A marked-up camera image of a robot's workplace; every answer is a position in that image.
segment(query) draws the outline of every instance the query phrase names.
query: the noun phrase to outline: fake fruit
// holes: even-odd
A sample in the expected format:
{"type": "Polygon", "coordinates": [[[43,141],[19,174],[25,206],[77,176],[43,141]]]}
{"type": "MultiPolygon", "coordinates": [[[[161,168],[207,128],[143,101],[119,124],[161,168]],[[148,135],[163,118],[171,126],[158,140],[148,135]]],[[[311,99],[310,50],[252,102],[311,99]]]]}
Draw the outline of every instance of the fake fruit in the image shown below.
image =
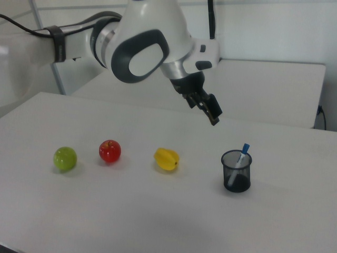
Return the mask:
{"type": "Polygon", "coordinates": [[[121,156],[121,146],[114,140],[106,140],[100,145],[100,157],[106,162],[115,162],[121,156]]]}
{"type": "Polygon", "coordinates": [[[158,166],[167,171],[174,170],[179,163],[179,155],[170,149],[158,148],[153,157],[158,166]]]}
{"type": "Polygon", "coordinates": [[[54,154],[54,164],[60,172],[66,172],[75,167],[77,155],[75,150],[69,147],[61,147],[54,154]]]}

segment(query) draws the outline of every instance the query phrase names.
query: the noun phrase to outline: cable strap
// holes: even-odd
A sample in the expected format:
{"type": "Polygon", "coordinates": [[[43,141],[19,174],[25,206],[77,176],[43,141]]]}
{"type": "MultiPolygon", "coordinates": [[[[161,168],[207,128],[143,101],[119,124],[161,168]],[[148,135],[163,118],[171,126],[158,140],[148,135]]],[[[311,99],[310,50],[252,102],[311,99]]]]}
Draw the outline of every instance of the cable strap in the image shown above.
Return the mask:
{"type": "Polygon", "coordinates": [[[55,46],[55,62],[64,62],[66,59],[65,54],[65,35],[61,28],[56,25],[45,28],[53,37],[55,46]]]}

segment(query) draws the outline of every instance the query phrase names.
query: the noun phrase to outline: white wall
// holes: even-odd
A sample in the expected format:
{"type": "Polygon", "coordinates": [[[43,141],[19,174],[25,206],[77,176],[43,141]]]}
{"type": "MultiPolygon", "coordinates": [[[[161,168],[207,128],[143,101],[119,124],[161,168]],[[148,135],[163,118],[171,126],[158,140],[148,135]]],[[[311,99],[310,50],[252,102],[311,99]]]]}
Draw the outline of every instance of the white wall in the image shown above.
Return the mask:
{"type": "MultiPolygon", "coordinates": [[[[37,29],[35,18],[28,0],[0,0],[0,13],[9,16],[16,22],[23,24],[30,29],[37,29]]],[[[20,32],[22,32],[22,30],[18,27],[7,21],[0,20],[0,35],[20,32]]],[[[45,66],[41,69],[35,80],[33,80],[30,90],[21,100],[6,106],[0,106],[0,117],[7,114],[9,111],[13,110],[40,91],[59,93],[50,66],[45,66]]]]}
{"type": "MultiPolygon", "coordinates": [[[[99,11],[124,12],[127,0],[35,0],[43,26],[81,21],[99,11]]],[[[207,0],[180,0],[190,33],[208,38],[207,0]]],[[[321,104],[337,131],[337,0],[215,1],[216,37],[225,59],[324,63],[321,104]]],[[[91,59],[58,64],[67,94],[98,75],[91,59]]]]}

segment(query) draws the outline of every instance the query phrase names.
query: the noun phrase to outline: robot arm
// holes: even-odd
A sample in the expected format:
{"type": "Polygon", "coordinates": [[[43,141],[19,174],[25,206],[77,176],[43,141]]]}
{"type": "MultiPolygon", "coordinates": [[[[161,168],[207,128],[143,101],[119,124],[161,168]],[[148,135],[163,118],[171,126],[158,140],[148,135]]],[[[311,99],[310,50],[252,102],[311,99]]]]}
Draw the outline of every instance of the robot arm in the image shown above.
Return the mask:
{"type": "Polygon", "coordinates": [[[93,54],[119,80],[136,83],[160,67],[191,108],[197,106],[203,110],[213,125],[219,121],[222,111],[214,95],[203,90],[202,73],[204,69],[217,66],[219,44],[215,40],[190,36],[176,0],[128,0],[122,18],[116,13],[105,14],[97,14],[75,25],[57,27],[59,38],[54,38],[55,43],[50,38],[25,34],[32,41],[32,47],[44,48],[43,53],[28,56],[36,59],[30,60],[30,68],[93,54]]]}

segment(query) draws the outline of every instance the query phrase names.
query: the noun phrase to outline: black cable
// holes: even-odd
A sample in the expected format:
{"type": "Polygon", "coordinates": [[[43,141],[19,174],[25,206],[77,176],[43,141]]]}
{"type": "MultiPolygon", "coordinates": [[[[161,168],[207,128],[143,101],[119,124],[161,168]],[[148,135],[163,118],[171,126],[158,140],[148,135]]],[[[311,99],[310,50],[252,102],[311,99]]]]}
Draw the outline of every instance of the black cable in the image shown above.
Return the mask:
{"type": "Polygon", "coordinates": [[[209,25],[210,25],[210,39],[215,39],[215,15],[213,0],[208,0],[209,6],[209,25]]]}
{"type": "Polygon", "coordinates": [[[325,118],[325,113],[323,111],[323,107],[321,105],[318,106],[318,109],[317,109],[317,114],[316,116],[320,115],[320,114],[323,114],[323,118],[324,118],[324,130],[326,130],[326,118],[325,118]]]}
{"type": "MultiPolygon", "coordinates": [[[[0,14],[0,18],[3,18],[9,22],[11,22],[13,25],[19,27],[20,29],[30,33],[30,34],[33,34],[37,37],[42,37],[42,38],[53,38],[50,34],[43,34],[43,33],[38,33],[36,31],[33,31],[33,30],[30,30],[28,29],[27,27],[19,24],[18,22],[15,22],[14,20],[12,20],[10,17],[7,17],[3,14],[0,14]]],[[[86,26],[86,27],[82,27],[81,29],[78,29],[78,30],[74,30],[74,31],[71,31],[71,32],[67,32],[67,33],[64,33],[64,36],[68,36],[68,35],[72,35],[72,34],[75,34],[75,33],[80,33],[84,30],[87,30],[87,29],[90,29],[90,28],[93,28],[95,25],[89,25],[89,26],[86,26]]]]}
{"type": "Polygon", "coordinates": [[[3,14],[0,14],[0,18],[3,18],[4,20],[7,20],[7,21],[11,22],[13,25],[16,25],[16,26],[19,27],[20,29],[22,29],[22,30],[24,30],[24,31],[26,31],[26,32],[28,32],[28,33],[31,33],[31,34],[33,34],[33,35],[35,35],[35,36],[43,37],[43,38],[52,38],[52,36],[49,35],[49,34],[37,33],[36,31],[30,30],[30,29],[24,27],[23,25],[19,24],[18,22],[15,22],[15,21],[12,20],[10,17],[7,17],[7,16],[5,16],[5,15],[3,15],[3,14]]]}
{"type": "Polygon", "coordinates": [[[321,111],[323,113],[323,118],[324,118],[324,130],[326,130],[326,119],[325,119],[325,113],[323,111],[323,109],[321,108],[321,111]]]}

